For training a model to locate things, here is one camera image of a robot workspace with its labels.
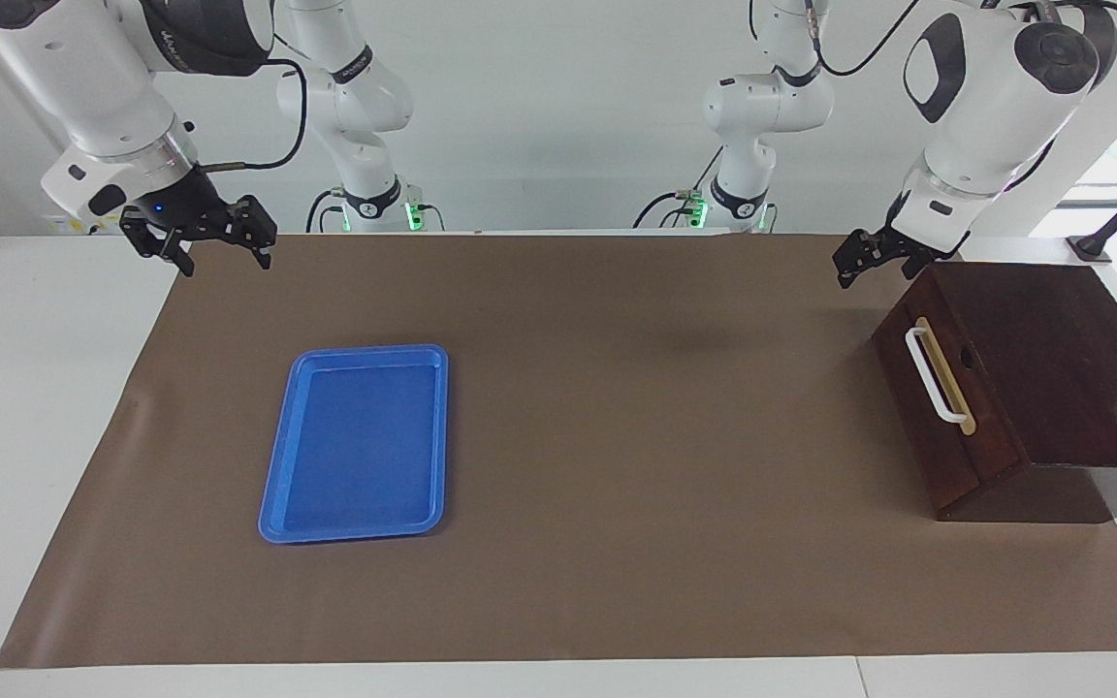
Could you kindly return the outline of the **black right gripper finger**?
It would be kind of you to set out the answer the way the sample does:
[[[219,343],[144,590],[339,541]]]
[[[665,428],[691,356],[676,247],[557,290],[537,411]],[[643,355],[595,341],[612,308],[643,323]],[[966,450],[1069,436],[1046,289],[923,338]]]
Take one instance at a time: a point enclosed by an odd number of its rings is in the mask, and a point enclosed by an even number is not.
[[[244,195],[229,205],[229,243],[251,252],[262,270],[271,268],[276,230],[271,214],[256,197]]]
[[[183,231],[180,227],[157,229],[145,217],[120,217],[120,230],[142,258],[160,258],[176,267],[178,272],[192,277],[195,262],[183,250]]]

